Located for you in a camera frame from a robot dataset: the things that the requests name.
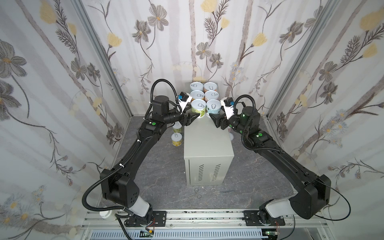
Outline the pale teal can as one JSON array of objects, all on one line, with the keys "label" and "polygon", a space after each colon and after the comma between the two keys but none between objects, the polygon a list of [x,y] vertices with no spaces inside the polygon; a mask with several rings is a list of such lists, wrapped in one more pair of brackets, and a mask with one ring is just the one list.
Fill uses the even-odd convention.
[{"label": "pale teal can", "polygon": [[222,104],[218,100],[208,100],[206,103],[206,112],[210,114],[219,114],[221,111]]}]

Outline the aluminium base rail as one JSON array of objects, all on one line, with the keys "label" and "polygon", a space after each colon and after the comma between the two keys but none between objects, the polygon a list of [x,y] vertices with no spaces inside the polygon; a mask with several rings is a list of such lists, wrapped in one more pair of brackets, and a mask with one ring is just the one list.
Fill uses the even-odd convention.
[{"label": "aluminium base rail", "polygon": [[283,216],[263,225],[257,210],[159,210],[152,237],[128,218],[126,231],[133,240],[332,240],[328,224],[317,217],[305,220]]}]

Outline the white bottle on rail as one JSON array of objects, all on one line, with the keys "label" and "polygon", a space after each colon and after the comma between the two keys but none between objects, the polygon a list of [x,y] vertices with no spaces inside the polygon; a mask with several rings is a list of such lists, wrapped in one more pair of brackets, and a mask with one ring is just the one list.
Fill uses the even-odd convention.
[{"label": "white bottle on rail", "polygon": [[113,222],[116,220],[116,210],[107,210],[107,211],[101,211],[99,212],[101,218],[108,222]]}]

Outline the can beside cabinet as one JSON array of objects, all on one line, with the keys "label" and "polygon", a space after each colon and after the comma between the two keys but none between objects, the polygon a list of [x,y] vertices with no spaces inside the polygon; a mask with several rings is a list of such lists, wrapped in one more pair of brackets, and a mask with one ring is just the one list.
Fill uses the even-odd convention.
[{"label": "can beside cabinet", "polygon": [[173,133],[171,136],[171,140],[173,146],[178,147],[183,143],[183,136],[181,133]]},{"label": "can beside cabinet", "polygon": [[182,133],[183,132],[183,126],[180,122],[175,122],[173,125],[173,132],[174,133]]}]

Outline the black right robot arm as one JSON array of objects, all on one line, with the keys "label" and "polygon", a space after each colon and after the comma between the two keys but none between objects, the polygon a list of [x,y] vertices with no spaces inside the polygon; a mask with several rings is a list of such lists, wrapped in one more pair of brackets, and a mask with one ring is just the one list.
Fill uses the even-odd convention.
[{"label": "black right robot arm", "polygon": [[239,133],[242,145],[269,161],[297,191],[291,197],[262,204],[257,213],[262,225],[270,225],[275,219],[288,215],[309,220],[329,203],[331,180],[301,165],[260,128],[261,116],[251,96],[241,95],[236,100],[223,98],[221,109],[224,111],[221,115],[210,114],[215,126],[223,130],[230,127]]}]

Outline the yellow labelled can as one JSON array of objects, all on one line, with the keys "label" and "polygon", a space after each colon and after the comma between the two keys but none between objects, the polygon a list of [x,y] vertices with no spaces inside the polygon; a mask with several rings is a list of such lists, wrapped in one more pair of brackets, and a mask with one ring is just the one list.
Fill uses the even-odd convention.
[{"label": "yellow labelled can", "polygon": [[200,90],[191,91],[190,95],[192,96],[193,100],[203,100],[205,97],[205,93]]}]

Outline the pink labelled can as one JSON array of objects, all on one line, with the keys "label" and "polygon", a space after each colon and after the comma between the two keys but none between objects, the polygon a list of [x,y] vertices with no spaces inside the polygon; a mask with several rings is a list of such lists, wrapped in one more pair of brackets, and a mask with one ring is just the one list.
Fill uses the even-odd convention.
[{"label": "pink labelled can", "polygon": [[206,91],[204,100],[207,102],[209,100],[217,100],[219,98],[219,93],[217,91]]}]

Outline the right steel scissors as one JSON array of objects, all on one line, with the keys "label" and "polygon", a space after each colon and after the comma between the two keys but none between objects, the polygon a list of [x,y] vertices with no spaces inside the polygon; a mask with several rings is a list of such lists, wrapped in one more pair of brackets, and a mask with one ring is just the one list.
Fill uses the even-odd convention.
[{"label": "right steel scissors", "polygon": [[216,188],[211,188],[211,193],[212,193],[212,195],[214,195],[214,196],[222,195],[222,194],[230,194],[230,193],[233,193],[233,192],[235,192],[235,190],[224,190],[224,191],[219,191],[219,190],[217,190]]}]

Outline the left steel scissors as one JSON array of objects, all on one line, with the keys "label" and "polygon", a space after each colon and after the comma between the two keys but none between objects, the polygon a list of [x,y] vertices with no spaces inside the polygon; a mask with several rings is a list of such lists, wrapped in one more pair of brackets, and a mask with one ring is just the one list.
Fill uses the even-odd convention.
[{"label": "left steel scissors", "polygon": [[195,198],[195,199],[201,199],[202,198],[202,195],[200,194],[199,189],[194,189],[194,192],[191,195],[187,196],[186,198],[182,199],[182,201],[186,201],[186,200],[193,199],[193,198]]}]

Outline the teal labelled can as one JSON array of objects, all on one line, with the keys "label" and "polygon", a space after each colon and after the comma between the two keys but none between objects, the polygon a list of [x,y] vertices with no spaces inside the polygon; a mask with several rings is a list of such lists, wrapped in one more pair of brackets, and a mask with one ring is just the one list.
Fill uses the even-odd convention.
[{"label": "teal labelled can", "polygon": [[191,91],[203,91],[204,84],[201,82],[192,82],[190,84],[190,89],[191,89]]}]

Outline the rear can beside cabinet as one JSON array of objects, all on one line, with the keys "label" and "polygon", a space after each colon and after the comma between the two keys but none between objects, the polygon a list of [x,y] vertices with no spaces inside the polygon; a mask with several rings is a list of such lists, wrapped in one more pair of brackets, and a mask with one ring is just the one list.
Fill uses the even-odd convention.
[{"label": "rear can beside cabinet", "polygon": [[175,122],[173,125],[173,132],[174,133],[182,133],[183,132],[183,126],[180,122]]}]

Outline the orange labelled can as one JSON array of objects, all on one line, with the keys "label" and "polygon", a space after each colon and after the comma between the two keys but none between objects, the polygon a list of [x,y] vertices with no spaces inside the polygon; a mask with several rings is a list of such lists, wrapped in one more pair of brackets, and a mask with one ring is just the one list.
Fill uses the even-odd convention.
[{"label": "orange labelled can", "polygon": [[207,91],[217,91],[217,89],[218,89],[218,85],[216,83],[206,82],[204,84],[204,92],[207,92]]}]

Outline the green labelled can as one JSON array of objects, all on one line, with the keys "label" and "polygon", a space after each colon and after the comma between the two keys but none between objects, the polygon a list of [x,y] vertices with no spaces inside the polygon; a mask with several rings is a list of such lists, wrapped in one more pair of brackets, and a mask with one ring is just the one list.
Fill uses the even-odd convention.
[{"label": "green labelled can", "polygon": [[191,108],[193,113],[199,114],[199,118],[202,118],[206,113],[206,102],[201,99],[193,100],[191,102]]}]

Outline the grey metal cabinet box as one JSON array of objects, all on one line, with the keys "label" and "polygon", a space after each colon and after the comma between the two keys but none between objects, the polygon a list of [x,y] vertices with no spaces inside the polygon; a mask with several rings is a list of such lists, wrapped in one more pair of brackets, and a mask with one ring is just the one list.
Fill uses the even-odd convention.
[{"label": "grey metal cabinet box", "polygon": [[216,128],[207,112],[184,128],[188,186],[221,185],[233,158],[229,132]]}]

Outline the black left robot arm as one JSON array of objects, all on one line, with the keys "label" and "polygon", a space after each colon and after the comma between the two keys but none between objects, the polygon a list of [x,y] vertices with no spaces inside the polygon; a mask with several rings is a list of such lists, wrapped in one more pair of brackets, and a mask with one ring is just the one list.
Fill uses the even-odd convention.
[{"label": "black left robot arm", "polygon": [[[190,113],[192,97],[186,93],[174,93],[175,100],[167,96],[155,96],[157,84],[166,83],[175,91],[175,87],[166,79],[156,80],[150,91],[150,105],[141,127],[137,130],[136,140],[123,158],[110,170],[103,170],[100,179],[92,184],[82,197],[82,205],[92,212],[121,210],[129,217],[137,217],[141,225],[153,221],[153,207],[140,197],[140,189],[134,182],[136,174],[151,148],[160,140],[166,130],[176,122],[189,126],[198,118]],[[112,207],[93,207],[87,202],[88,195],[100,186],[102,197],[114,203]]]}]

